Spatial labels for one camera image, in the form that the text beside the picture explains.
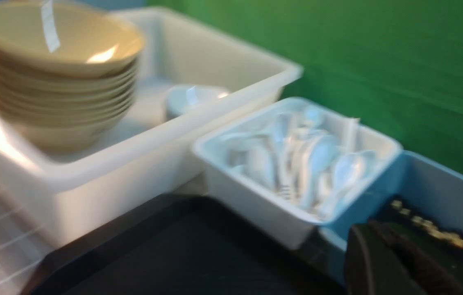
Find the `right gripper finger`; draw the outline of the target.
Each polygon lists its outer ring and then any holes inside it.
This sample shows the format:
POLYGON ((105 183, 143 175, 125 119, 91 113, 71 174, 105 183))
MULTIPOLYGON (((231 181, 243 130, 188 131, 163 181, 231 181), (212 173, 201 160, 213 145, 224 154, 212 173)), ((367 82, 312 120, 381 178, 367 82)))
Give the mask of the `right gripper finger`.
POLYGON ((351 226, 344 262, 349 295, 463 295, 463 284, 405 235, 375 221, 351 226))

